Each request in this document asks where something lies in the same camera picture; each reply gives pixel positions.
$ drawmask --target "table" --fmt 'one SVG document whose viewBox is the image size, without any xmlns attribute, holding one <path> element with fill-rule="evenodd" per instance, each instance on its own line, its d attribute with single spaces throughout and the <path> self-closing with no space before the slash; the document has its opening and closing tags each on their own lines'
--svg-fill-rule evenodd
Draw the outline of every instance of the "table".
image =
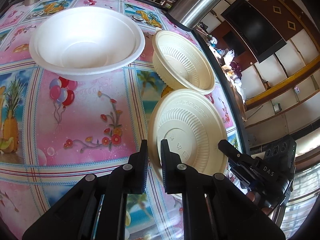
<svg viewBox="0 0 320 240">
<path fill-rule="evenodd" d="M 36 65 L 28 51 L 32 32 L 52 14 L 79 6 L 143 15 L 145 20 L 137 22 L 146 39 L 140 57 L 88 82 L 70 82 Z M 18 239 L 84 175 L 109 174 L 147 138 L 151 112 L 166 87 L 152 65 L 155 28 L 179 33 L 202 50 L 203 41 L 155 6 L 139 0 L 40 0 L 27 7 L 14 4 L 0 19 L 0 216 Z M 68 103 L 50 98 L 51 83 L 61 86 Z M 207 98 L 218 109 L 228 140 L 242 150 L 238 120 L 224 90 L 216 76 Z M 239 184 L 228 170 L 226 175 Z M 181 200 L 164 192 L 151 167 L 146 193 L 129 195 L 127 210 L 129 239 L 183 237 Z"/>
</svg>

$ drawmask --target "flower vine print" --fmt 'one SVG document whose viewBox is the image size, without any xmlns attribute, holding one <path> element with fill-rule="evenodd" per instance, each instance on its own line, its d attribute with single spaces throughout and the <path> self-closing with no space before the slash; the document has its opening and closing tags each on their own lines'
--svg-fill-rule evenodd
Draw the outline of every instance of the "flower vine print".
<svg viewBox="0 0 320 240">
<path fill-rule="evenodd" d="M 15 34 L 13 35 L 12 39 L 10 40 L 10 42 L 7 44 L 7 48 L 4 50 L 8 50 L 11 46 L 11 44 L 15 41 L 16 37 L 20 34 L 20 33 L 26 33 L 28 30 L 32 29 L 32 28 L 37 28 L 37 26 L 32 26 L 30 25 L 29 27 L 24 27 L 24 28 L 21 28 L 21 29 L 18 29 Z"/>
<path fill-rule="evenodd" d="M 119 109 L 116 109 L 116 103 L 117 101 L 113 98 L 109 97 L 108 95 L 102 93 L 101 91 L 98 91 L 98 97 L 107 97 L 110 100 L 110 103 L 112 104 L 113 111 L 110 111 L 110 114 L 101 114 L 100 118 L 103 122 L 106 122 L 109 124 L 109 128 L 106 128 L 103 131 L 103 138 L 101 141 L 97 139 L 97 142 L 93 142 L 93 137 L 88 136 L 84 141 L 75 139 L 71 140 L 68 139 L 65 144 L 64 148 L 71 148 L 75 143 L 80 143 L 82 145 L 82 148 L 80 149 L 80 153 L 83 153 L 86 149 L 102 149 L 103 147 L 108 147 L 111 151 L 112 146 L 117 146 L 121 144 L 121 136 L 122 136 L 122 130 L 121 130 L 121 124 L 119 124 L 120 121 L 120 115 L 122 114 L 122 111 Z"/>
<path fill-rule="evenodd" d="M 230 117 L 229 117 L 229 113 L 228 113 L 228 110 L 227 110 L 227 108 L 226 108 L 226 106 L 225 106 L 225 104 L 224 104 L 224 102 L 219 98 L 219 101 L 223 104 L 223 108 L 222 108 L 222 110 L 223 110 L 223 112 L 225 113 L 225 118 L 224 117 L 222 117 L 222 121 L 223 122 L 226 122 L 226 123 L 229 123 L 230 122 Z"/>
</svg>

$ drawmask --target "white bowl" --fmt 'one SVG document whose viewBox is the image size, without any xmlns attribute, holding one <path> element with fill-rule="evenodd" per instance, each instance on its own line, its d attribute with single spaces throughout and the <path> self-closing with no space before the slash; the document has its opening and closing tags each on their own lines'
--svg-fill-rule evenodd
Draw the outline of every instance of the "white bowl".
<svg viewBox="0 0 320 240">
<path fill-rule="evenodd" d="M 152 39 L 153 65 L 172 89 L 189 88 L 203 95 L 214 89 L 213 69 L 201 51 L 180 34 L 159 31 Z"/>
<path fill-rule="evenodd" d="M 190 89 L 172 91 L 161 98 L 151 114 L 148 152 L 161 183 L 162 139 L 168 140 L 170 151 L 179 154 L 183 163 L 198 172 L 224 173 L 228 158 L 218 149 L 218 143 L 227 139 L 227 133 L 217 109 L 200 93 Z"/>
<path fill-rule="evenodd" d="M 132 63 L 145 38 L 129 17 L 88 6 L 63 10 L 32 34 L 29 50 L 41 67 L 69 80 L 88 80 Z"/>
</svg>

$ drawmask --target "pink balloon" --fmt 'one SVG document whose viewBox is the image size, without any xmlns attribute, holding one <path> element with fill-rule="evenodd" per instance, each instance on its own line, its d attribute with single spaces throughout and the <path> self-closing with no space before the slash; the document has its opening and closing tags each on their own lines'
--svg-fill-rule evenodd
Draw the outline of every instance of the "pink balloon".
<svg viewBox="0 0 320 240">
<path fill-rule="evenodd" d="M 55 85 L 50 89 L 50 98 L 51 99 L 53 99 L 53 100 L 58 99 L 60 94 L 61 94 L 61 88 L 58 85 Z"/>
<path fill-rule="evenodd" d="M 78 82 L 77 81 L 73 81 L 73 80 L 70 80 L 69 81 L 69 84 L 67 85 L 67 89 L 69 90 L 75 90 L 78 86 Z"/>
</svg>

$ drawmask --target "white plastic bag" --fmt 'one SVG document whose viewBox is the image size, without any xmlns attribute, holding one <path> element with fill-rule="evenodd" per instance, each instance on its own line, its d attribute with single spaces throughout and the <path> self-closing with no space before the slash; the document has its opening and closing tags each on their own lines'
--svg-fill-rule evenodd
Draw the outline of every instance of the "white plastic bag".
<svg viewBox="0 0 320 240">
<path fill-rule="evenodd" d="M 226 55 L 223 56 L 224 58 L 224 63 L 227 66 L 230 66 L 230 63 L 232 62 L 233 58 L 235 57 L 235 51 L 234 50 L 229 50 Z"/>
</svg>

